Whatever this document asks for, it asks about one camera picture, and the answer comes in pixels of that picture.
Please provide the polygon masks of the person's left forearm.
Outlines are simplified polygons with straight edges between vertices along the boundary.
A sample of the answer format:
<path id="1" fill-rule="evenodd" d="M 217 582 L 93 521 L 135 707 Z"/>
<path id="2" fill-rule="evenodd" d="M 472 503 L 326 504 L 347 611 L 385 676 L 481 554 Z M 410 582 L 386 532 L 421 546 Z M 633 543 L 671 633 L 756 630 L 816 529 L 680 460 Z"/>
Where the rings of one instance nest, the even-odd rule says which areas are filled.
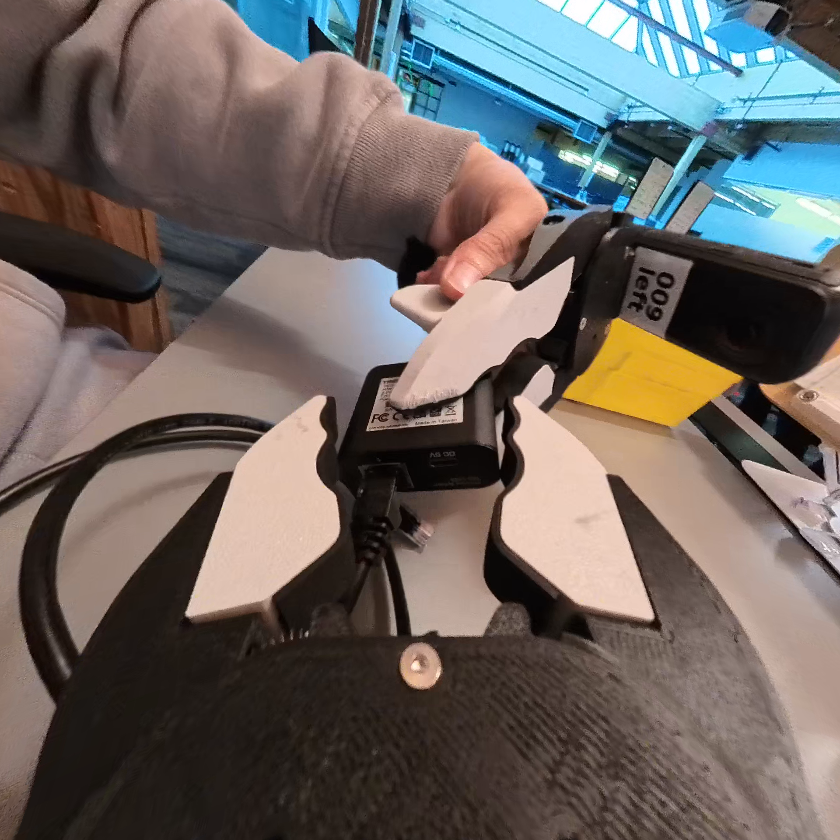
<path id="1" fill-rule="evenodd" d="M 194 229 L 396 268 L 477 144 L 224 2 L 2 2 L 2 157 Z"/>

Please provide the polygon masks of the grey desk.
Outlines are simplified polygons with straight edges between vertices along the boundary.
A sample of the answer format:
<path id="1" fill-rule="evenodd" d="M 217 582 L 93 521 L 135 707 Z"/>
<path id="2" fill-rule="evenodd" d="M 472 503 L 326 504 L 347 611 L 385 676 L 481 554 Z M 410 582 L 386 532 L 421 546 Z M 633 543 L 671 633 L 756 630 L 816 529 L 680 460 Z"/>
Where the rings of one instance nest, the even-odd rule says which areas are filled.
<path id="1" fill-rule="evenodd" d="M 407 361 L 424 332 L 390 307 L 393 273 L 368 260 L 264 253 L 58 458 L 146 419 L 219 412 L 279 421 L 333 396 L 339 426 L 367 372 Z M 729 604 L 766 667 L 794 730 L 812 800 L 838 838 L 838 579 L 775 506 L 704 435 L 574 402 L 552 418 L 620 476 Z M 219 472 L 233 449 L 159 451 L 111 464 L 74 508 L 59 593 L 87 642 L 139 564 Z M 408 505 L 434 525 L 421 553 L 396 555 L 415 634 L 480 634 L 497 600 L 482 563 L 499 487 L 421 493 Z M 2 838 L 12 838 L 54 704 L 25 648 L 20 553 L 40 497 L 2 516 Z"/>

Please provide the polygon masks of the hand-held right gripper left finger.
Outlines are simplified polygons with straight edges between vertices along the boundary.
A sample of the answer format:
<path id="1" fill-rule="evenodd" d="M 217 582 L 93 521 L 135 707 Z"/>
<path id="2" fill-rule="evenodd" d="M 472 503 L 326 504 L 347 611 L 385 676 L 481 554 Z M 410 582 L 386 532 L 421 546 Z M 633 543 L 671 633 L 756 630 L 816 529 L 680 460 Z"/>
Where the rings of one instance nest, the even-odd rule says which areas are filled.
<path id="1" fill-rule="evenodd" d="M 258 615 L 307 629 L 320 605 L 355 581 L 350 520 L 340 488 L 337 408 L 317 395 L 273 426 L 231 475 L 185 618 Z"/>

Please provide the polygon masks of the wooden document stand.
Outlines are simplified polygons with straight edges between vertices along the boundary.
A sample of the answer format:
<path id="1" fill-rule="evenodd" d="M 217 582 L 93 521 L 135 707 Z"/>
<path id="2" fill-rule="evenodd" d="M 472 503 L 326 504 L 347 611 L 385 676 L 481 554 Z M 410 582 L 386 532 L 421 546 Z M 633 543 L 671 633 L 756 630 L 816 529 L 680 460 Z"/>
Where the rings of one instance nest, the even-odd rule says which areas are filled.
<path id="1" fill-rule="evenodd" d="M 804 478 L 743 460 L 742 469 L 827 566 L 839 574 L 839 350 L 810 373 L 763 392 L 807 431 L 823 457 L 824 478 Z"/>

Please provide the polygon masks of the black network splitter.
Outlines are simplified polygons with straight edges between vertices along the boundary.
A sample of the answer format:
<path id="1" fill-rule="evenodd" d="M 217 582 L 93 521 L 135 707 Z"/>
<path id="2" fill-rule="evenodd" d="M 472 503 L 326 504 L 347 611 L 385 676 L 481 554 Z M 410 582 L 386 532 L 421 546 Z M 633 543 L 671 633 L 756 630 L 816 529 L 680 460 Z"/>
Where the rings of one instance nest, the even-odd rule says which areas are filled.
<path id="1" fill-rule="evenodd" d="M 391 395 L 406 363 L 371 369 L 339 449 L 339 473 L 356 492 L 364 475 L 396 472 L 398 491 L 483 488 L 499 478 L 497 426 L 491 378 L 441 403 L 402 411 Z"/>

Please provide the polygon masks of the ceiling projector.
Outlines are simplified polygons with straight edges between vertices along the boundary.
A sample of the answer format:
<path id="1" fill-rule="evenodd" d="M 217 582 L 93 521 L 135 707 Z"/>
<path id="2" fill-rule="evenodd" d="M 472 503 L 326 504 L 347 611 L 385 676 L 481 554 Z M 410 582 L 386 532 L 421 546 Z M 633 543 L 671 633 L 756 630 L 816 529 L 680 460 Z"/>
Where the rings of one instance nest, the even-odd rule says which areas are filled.
<path id="1" fill-rule="evenodd" d="M 775 47 L 791 25 L 787 6 L 769 1 L 727 2 L 710 12 L 704 35 L 731 53 Z"/>

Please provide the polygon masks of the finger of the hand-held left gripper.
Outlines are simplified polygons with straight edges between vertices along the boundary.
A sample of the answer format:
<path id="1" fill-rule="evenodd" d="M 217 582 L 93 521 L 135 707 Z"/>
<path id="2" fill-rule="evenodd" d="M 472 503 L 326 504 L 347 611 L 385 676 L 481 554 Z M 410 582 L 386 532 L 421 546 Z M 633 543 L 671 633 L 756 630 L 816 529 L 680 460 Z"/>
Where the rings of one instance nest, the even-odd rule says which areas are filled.
<path id="1" fill-rule="evenodd" d="M 427 336 L 394 384 L 390 403 L 412 411 L 466 394 L 523 341 L 540 339 L 554 327 L 573 270 L 574 258 L 569 258 L 523 288 L 504 280 L 479 280 L 455 302 L 446 301 L 432 285 L 395 291 L 392 308 Z"/>

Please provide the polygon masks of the person's left hand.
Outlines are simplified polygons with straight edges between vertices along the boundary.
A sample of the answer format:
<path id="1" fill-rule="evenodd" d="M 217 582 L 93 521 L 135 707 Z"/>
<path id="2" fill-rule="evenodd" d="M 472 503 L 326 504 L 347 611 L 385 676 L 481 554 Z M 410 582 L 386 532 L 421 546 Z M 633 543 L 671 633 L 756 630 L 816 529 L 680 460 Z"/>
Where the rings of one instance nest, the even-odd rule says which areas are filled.
<path id="1" fill-rule="evenodd" d="M 435 262 L 416 284 L 455 301 L 478 281 L 518 262 L 548 206 L 513 163 L 473 143 L 427 234 Z"/>

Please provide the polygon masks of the wooden partition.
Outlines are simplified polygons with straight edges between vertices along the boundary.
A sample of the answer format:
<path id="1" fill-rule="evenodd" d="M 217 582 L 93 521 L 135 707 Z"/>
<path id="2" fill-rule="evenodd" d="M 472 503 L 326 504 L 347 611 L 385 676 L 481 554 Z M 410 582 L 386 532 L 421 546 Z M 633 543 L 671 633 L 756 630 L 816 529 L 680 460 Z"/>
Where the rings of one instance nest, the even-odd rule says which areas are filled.
<path id="1" fill-rule="evenodd" d="M 8 214 L 100 239 L 161 267 L 153 213 L 121 206 L 87 189 L 31 166 L 1 162 L 1 209 Z M 104 326 L 139 351 L 162 352 L 172 341 L 169 301 L 159 290 L 137 304 L 60 293 L 69 327 Z"/>

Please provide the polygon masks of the white paper flip chart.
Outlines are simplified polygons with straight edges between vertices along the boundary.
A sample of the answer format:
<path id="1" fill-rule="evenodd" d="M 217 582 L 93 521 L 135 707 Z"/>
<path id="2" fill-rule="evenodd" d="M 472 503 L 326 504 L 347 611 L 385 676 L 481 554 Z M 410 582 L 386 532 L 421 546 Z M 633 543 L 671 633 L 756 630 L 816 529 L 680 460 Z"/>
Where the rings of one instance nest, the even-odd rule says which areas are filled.
<path id="1" fill-rule="evenodd" d="M 686 235 L 710 204 L 715 195 L 713 187 L 698 181 L 688 191 L 665 225 L 665 231 Z"/>
<path id="2" fill-rule="evenodd" d="M 674 166 L 659 158 L 654 158 L 626 205 L 624 213 L 637 219 L 647 220 L 653 214 L 674 172 Z"/>

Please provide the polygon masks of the yellow plastic bin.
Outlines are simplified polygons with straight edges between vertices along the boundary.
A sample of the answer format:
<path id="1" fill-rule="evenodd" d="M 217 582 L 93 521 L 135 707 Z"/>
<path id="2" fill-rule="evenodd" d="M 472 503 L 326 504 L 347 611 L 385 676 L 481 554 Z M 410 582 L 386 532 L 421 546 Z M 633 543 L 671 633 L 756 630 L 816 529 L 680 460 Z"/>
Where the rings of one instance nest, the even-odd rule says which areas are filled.
<path id="1" fill-rule="evenodd" d="M 617 319 L 590 367 L 563 398 L 675 427 L 741 376 Z"/>

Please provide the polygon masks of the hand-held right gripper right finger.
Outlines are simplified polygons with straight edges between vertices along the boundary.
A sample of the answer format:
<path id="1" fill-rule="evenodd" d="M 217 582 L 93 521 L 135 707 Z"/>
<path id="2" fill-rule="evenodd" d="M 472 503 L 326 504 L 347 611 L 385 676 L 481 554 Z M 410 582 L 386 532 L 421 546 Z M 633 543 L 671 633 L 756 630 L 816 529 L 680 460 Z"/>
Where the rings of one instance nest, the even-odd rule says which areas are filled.
<path id="1" fill-rule="evenodd" d="M 533 635 L 593 638 L 592 620 L 657 629 L 609 477 L 593 453 L 524 396 L 503 410 L 502 490 L 484 580 Z"/>

